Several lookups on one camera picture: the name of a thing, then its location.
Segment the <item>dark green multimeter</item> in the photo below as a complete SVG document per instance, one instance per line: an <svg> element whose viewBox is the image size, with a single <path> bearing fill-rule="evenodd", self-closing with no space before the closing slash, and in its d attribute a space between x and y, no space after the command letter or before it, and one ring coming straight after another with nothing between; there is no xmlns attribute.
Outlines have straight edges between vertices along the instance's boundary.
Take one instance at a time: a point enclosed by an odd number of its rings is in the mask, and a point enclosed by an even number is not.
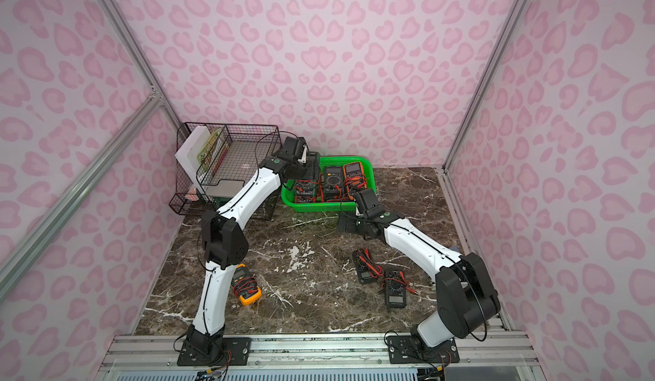
<svg viewBox="0 0 655 381"><path fill-rule="evenodd" d="M341 201L346 197L345 174L342 167L328 166L322 174L322 199L324 202Z"/></svg>
<svg viewBox="0 0 655 381"><path fill-rule="evenodd" d="M296 204L315 203L319 195L319 177L298 179L293 185Z"/></svg>

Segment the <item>orange multimeter with leads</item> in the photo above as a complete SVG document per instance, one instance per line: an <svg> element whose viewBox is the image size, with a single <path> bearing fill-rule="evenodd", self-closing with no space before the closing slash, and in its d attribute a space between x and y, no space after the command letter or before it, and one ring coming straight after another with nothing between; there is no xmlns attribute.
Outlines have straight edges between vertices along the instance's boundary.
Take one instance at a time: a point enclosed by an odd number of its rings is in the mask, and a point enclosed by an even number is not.
<svg viewBox="0 0 655 381"><path fill-rule="evenodd" d="M368 187L368 180L363 171L361 162L353 162L343 167L344 186L346 194L350 200L353 200L354 194L365 190Z"/></svg>

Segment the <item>black multimeter red leads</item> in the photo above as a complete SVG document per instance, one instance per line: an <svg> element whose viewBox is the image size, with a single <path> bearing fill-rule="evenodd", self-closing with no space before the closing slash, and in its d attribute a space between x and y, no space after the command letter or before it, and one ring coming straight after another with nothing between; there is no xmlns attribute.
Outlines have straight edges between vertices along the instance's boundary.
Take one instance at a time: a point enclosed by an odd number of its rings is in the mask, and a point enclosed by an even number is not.
<svg viewBox="0 0 655 381"><path fill-rule="evenodd" d="M376 263L369 249L360 248L352 253L352 260L355 266L358 281L363 284L371 284L385 277L385 270Z"/></svg>

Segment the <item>yellow multimeter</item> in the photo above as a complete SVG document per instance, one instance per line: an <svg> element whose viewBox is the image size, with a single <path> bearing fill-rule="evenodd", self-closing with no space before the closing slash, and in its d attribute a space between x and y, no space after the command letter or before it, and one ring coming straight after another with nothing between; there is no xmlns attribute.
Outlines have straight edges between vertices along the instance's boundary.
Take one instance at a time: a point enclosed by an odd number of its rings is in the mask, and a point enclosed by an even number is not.
<svg viewBox="0 0 655 381"><path fill-rule="evenodd" d="M263 295L254 274L244 263L236 267L231 281L231 288L242 306L254 304Z"/></svg>

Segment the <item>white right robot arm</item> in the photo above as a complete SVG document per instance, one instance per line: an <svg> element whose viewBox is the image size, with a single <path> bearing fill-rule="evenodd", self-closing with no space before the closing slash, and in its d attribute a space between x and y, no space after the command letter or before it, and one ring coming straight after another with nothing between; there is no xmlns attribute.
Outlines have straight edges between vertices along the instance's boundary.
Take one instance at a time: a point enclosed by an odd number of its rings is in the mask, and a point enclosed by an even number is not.
<svg viewBox="0 0 655 381"><path fill-rule="evenodd" d="M400 213L385 208L374 190L353 193L351 218L364 239L378 239L401 251L435 284L436 311L414 331L421 347L434 349L452 338L466 338L501 311L498 291L479 255L440 245Z"/></svg>

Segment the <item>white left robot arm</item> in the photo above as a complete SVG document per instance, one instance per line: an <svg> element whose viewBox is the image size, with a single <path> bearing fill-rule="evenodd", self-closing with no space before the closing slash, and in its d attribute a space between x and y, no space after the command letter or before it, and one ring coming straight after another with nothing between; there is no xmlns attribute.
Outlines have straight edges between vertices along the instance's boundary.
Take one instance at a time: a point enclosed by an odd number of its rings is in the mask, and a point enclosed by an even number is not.
<svg viewBox="0 0 655 381"><path fill-rule="evenodd" d="M203 215L205 279L198 311L184 340L184 354L214 361L223 353L225 310L232 278L249 250L243 229L271 194L285 182L300 178L308 153L305 138L288 136L278 151L259 163L253 177L233 199Z"/></svg>

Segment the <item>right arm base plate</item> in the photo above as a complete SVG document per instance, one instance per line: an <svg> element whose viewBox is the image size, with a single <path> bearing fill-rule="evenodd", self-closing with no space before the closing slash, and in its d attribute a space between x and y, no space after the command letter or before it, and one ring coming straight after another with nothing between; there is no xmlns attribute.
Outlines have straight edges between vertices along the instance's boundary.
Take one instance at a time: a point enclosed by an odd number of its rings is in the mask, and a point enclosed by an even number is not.
<svg viewBox="0 0 655 381"><path fill-rule="evenodd" d="M460 362L459 350L453 338L437 347L427 347L417 336L398 335L395 332L384 336L391 364L433 364L447 367Z"/></svg>

